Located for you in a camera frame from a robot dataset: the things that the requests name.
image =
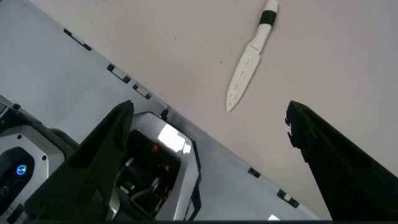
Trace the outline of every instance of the silver metal panel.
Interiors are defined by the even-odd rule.
[[[133,117],[131,130],[140,131],[181,159],[180,170],[172,193],[155,218],[157,220],[183,220],[199,176],[191,140],[152,113],[138,114]]]
[[[120,209],[120,198],[118,196],[118,193],[116,192],[116,189],[113,189],[112,191],[111,200],[109,201],[109,207],[111,209],[111,217],[113,220]]]
[[[190,204],[199,171],[192,142],[187,138],[188,149],[182,154],[180,171],[178,172],[172,193],[156,215],[157,220],[183,220]]]
[[[13,147],[21,147],[28,152],[34,158],[35,167],[32,178],[11,203],[10,209],[12,210],[18,204],[23,205],[33,192],[65,160],[62,152],[57,147],[30,126],[18,126],[1,133],[0,153]],[[43,156],[47,156],[47,159],[44,161],[42,160]]]
[[[152,113],[137,114],[131,130],[138,130],[150,140],[162,145],[169,153],[182,158],[187,137]]]

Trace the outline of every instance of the knife blade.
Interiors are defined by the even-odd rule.
[[[262,48],[274,25],[278,0],[268,0],[261,14],[256,36],[248,43],[236,66],[226,95],[226,110],[230,112],[239,102],[260,62]]]

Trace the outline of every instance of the knife handle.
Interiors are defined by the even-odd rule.
[[[269,24],[260,24],[257,29],[256,36],[250,41],[249,45],[262,52],[262,48],[266,43],[269,32],[271,31],[271,26]]]
[[[261,14],[259,26],[257,28],[256,36],[250,41],[250,45],[257,49],[259,53],[262,52],[262,48],[266,43],[269,32],[274,25],[276,15],[278,11],[278,0],[268,0]]]

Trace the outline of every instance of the gray surface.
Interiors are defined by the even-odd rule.
[[[12,12],[18,11],[20,8],[23,9],[23,13]],[[17,22],[17,17],[13,17],[16,20],[14,23],[25,24],[24,26],[11,27],[7,22],[0,22],[1,37],[8,30],[13,30],[14,33],[27,32],[30,35],[29,40],[21,39],[21,37],[0,39],[0,49],[7,50],[7,52],[0,52],[2,58],[7,55],[24,55],[22,62],[0,60],[0,67],[4,68],[0,77],[0,95],[19,103],[26,111],[40,118],[47,127],[61,129],[77,142],[81,142],[112,107],[123,100],[135,102],[136,112],[151,110],[159,114],[165,107],[154,96],[151,100],[145,100],[140,94],[132,90],[134,80],[124,84],[106,70],[109,61],[100,55],[96,55],[94,50],[90,52],[93,58],[89,58],[87,51],[74,41],[65,39],[62,43],[58,43],[58,39],[54,40],[63,46],[62,49],[75,50],[71,53],[74,55],[73,57],[58,56],[64,54],[59,47],[54,47],[54,51],[48,49],[33,54],[31,52],[32,46],[29,46],[26,42],[36,45],[37,48],[45,48],[44,46],[40,47],[40,45],[56,45],[51,43],[52,38],[48,38],[46,43],[37,39],[37,37],[44,35],[38,34],[38,30],[48,31],[47,35],[52,34],[54,38],[63,39],[64,36],[58,35],[54,31],[62,32],[61,28],[56,25],[49,27],[46,24],[49,18],[26,5],[24,1],[3,0],[3,2],[0,2],[0,12],[2,12],[0,19],[6,18],[6,16],[2,16],[4,14],[9,14],[9,16],[18,14],[22,22]],[[27,20],[25,16],[37,16],[42,21],[40,24],[30,24],[30,20],[36,21],[38,18]],[[12,39],[18,38],[18,42],[12,41]],[[6,46],[5,43],[11,44],[14,48]],[[24,45],[26,45],[26,48],[19,48],[19,46]],[[59,62],[57,56],[64,60]],[[73,63],[76,62],[75,58],[79,58],[79,63]],[[50,64],[53,69],[40,69],[41,72],[35,71],[32,61],[41,65]],[[96,68],[82,67],[81,64],[86,65],[86,61],[88,62],[87,65]],[[79,75],[70,74],[68,72],[70,70]],[[85,73],[88,70],[99,72]],[[40,83],[37,85],[30,85],[30,82],[34,83],[38,80],[40,80]],[[256,179],[249,175],[247,163],[192,126],[175,111],[172,110],[170,113],[172,124],[198,141],[203,180],[200,185],[202,209],[197,219],[266,220],[271,214],[280,219],[316,218],[312,212],[303,212],[305,209],[300,210],[302,205],[298,209],[294,209],[277,198],[276,192],[279,188],[272,181],[264,176]]]

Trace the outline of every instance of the black slot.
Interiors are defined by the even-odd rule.
[[[64,29],[63,32],[66,33],[68,36],[70,36],[73,40],[75,40],[76,42],[78,42],[80,45],[82,45],[82,46],[83,46],[85,49],[87,49],[88,51],[91,51],[91,50],[92,50],[92,48],[91,48],[89,45],[87,45],[87,44],[85,44],[85,43],[81,43],[78,39],[76,39],[76,38],[73,36],[73,34],[72,34],[69,30]]]
[[[259,172],[257,172],[255,169],[253,169],[252,167],[250,167],[250,169],[248,170],[248,173],[255,176],[256,178],[259,178],[261,176],[261,174]]]

